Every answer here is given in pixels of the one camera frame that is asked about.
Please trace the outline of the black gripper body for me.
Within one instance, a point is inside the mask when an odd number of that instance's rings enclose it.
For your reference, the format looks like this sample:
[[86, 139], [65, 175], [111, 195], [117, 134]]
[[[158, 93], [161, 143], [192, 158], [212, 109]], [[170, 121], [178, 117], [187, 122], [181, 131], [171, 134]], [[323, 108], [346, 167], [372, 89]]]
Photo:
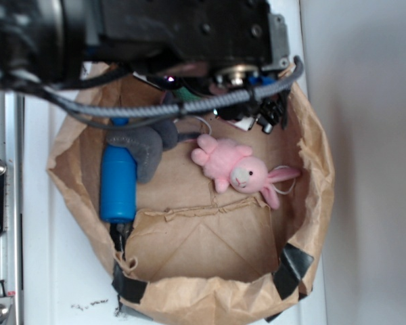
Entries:
[[267, 1], [99, 1], [101, 58], [163, 89], [186, 89], [176, 112], [232, 110], [285, 90], [265, 77], [289, 64], [287, 26]]

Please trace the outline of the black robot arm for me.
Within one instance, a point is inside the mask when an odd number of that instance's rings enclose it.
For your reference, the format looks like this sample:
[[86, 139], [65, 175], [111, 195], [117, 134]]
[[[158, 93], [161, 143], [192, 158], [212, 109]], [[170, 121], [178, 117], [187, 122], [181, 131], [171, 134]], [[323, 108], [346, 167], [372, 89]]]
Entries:
[[[288, 122], [293, 77], [284, 17], [267, 1], [0, 1], [0, 90], [51, 102], [82, 123], [132, 129], [191, 114], [251, 118], [265, 133]], [[59, 91], [141, 75], [192, 100], [104, 108]]]

